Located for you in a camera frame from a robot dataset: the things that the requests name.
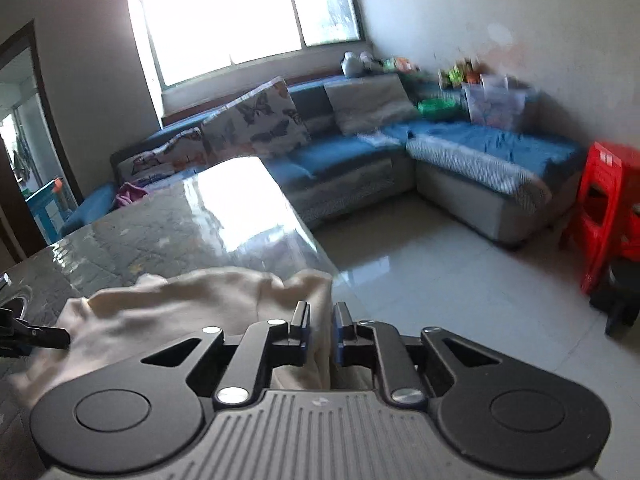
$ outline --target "gray ribbed plate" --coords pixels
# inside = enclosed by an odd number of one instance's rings
[[[73,480],[52,470],[46,480]],[[496,480],[463,461],[419,412],[374,392],[268,390],[255,406],[216,415],[180,458],[136,480]],[[583,471],[570,480],[597,478]]]

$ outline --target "floor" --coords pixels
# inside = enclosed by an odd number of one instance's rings
[[[579,255],[556,248],[558,228],[508,252],[406,194],[314,235],[369,317],[407,335],[442,326],[595,391],[612,417],[596,471],[640,478],[640,322],[619,340],[604,335],[606,317],[578,286]]]

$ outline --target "sofa armrest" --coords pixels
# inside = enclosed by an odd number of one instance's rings
[[[113,200],[116,198],[117,190],[114,182],[108,182],[94,189],[91,195],[78,206],[78,209],[66,219],[60,229],[60,235],[65,237],[110,213],[113,210]]]

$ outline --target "doorway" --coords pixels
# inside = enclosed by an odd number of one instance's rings
[[[52,120],[33,23],[0,45],[0,138],[0,178],[11,182],[0,187],[0,228],[14,235],[15,252],[31,256],[60,239],[82,200]]]

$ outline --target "window frame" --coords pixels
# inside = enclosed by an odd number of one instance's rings
[[[140,3],[143,6],[144,9],[144,3],[142,0],[140,0]],[[251,64],[256,64],[256,63],[264,63],[264,62],[268,62],[268,60],[270,59],[277,59],[277,58],[281,58],[282,56],[295,56],[296,54],[302,54],[305,51],[308,50],[316,50],[319,48],[323,48],[329,45],[336,45],[336,44],[353,44],[353,43],[362,43],[362,42],[366,42],[367,38],[366,38],[366,33],[365,33],[365,29],[362,26],[362,14],[360,12],[360,5],[358,4],[358,0],[351,0],[351,3],[353,5],[353,13],[354,13],[354,17],[356,20],[356,31],[358,33],[358,38],[356,40],[345,40],[345,41],[327,41],[325,43],[318,43],[318,44],[313,44],[313,45],[307,45],[305,42],[305,37],[304,34],[302,33],[302,24],[300,23],[300,17],[298,15],[298,8],[296,7],[296,0],[291,0],[291,5],[293,7],[293,14],[295,16],[295,20],[296,20],[296,27],[298,29],[298,36],[300,38],[300,50],[292,50],[290,52],[281,52],[279,54],[273,54],[272,56],[266,56],[266,57],[259,57],[257,59],[251,59],[248,61],[243,61],[241,63],[234,63],[233,59],[229,59],[230,64],[228,66],[223,66],[221,68],[217,68],[215,70],[212,70],[210,72],[205,72],[202,74],[198,74],[194,77],[190,77],[188,79],[184,79],[182,81],[178,81],[177,83],[173,83],[171,85],[167,85],[164,82],[164,76],[162,76],[162,69],[160,67],[160,62],[158,60],[158,54],[156,53],[156,46],[154,45],[154,39],[151,35],[151,30],[149,29],[149,25],[146,21],[146,16],[145,16],[145,28],[146,28],[146,35],[149,38],[149,45],[151,47],[151,54],[152,57],[154,59],[154,66],[156,68],[156,72],[158,74],[158,81],[160,83],[160,88],[162,90],[162,92],[171,90],[173,88],[177,88],[178,86],[184,85],[185,83],[194,81],[194,80],[201,80],[201,79],[207,79],[209,77],[211,77],[214,74],[217,73],[223,73],[223,71],[229,71],[229,70],[234,70],[236,67],[240,67],[240,66],[250,66]]]

